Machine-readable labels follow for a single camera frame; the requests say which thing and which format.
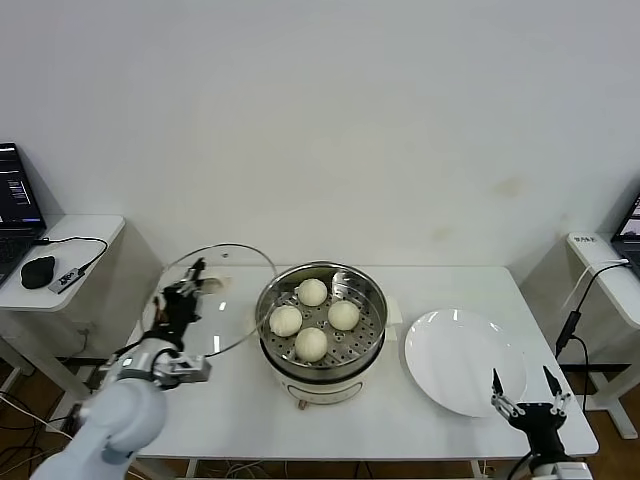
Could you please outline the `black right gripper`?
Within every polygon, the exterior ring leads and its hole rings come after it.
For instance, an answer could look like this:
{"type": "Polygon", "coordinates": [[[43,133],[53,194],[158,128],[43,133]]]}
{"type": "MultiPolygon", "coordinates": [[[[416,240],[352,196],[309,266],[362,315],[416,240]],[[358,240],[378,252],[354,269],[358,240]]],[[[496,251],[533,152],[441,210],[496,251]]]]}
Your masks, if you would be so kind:
{"type": "Polygon", "coordinates": [[[508,417],[508,423],[523,432],[527,438],[531,453],[538,457],[565,458],[566,453],[558,431],[566,422],[566,407],[571,394],[565,392],[559,380],[546,365],[543,372],[553,403],[516,403],[504,392],[499,374],[492,370],[491,405],[502,417],[508,417]]]}

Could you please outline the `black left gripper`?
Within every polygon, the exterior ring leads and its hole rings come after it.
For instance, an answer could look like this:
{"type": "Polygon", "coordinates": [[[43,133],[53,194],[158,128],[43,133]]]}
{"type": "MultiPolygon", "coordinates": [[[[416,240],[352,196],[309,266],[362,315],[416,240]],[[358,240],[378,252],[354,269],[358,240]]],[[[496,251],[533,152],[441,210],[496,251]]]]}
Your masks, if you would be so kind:
{"type": "Polygon", "coordinates": [[[176,346],[183,345],[188,326],[199,319],[196,313],[198,298],[215,293],[215,281],[201,279],[205,268],[204,258],[198,258],[181,280],[183,285],[191,287],[170,285],[162,290],[163,303],[158,297],[154,298],[156,311],[152,331],[161,339],[176,346]]]}

